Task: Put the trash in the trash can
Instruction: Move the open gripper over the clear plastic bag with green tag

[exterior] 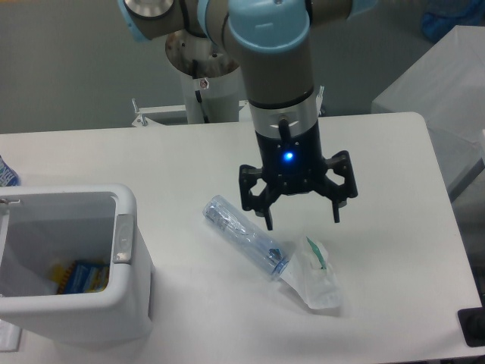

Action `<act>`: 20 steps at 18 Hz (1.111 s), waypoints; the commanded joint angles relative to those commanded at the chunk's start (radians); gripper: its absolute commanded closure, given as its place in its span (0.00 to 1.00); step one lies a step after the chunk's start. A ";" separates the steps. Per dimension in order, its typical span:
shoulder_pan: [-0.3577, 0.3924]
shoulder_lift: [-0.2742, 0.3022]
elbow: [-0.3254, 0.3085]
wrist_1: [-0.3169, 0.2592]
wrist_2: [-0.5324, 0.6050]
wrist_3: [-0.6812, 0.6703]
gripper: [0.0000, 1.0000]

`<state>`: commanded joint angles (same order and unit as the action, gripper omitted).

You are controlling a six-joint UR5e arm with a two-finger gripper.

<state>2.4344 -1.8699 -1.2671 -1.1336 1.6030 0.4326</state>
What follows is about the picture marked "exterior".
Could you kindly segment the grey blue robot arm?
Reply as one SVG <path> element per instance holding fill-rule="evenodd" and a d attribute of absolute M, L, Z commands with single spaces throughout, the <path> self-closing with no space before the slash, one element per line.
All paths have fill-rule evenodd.
<path fill-rule="evenodd" d="M 333 214 L 358 194 L 349 153 L 325 158 L 311 66 L 312 27 L 370 10 L 372 1 L 121 1 L 136 39 L 185 30 L 242 71 L 262 166 L 242 165 L 242 208 L 271 223 L 280 196 L 316 192 Z"/>

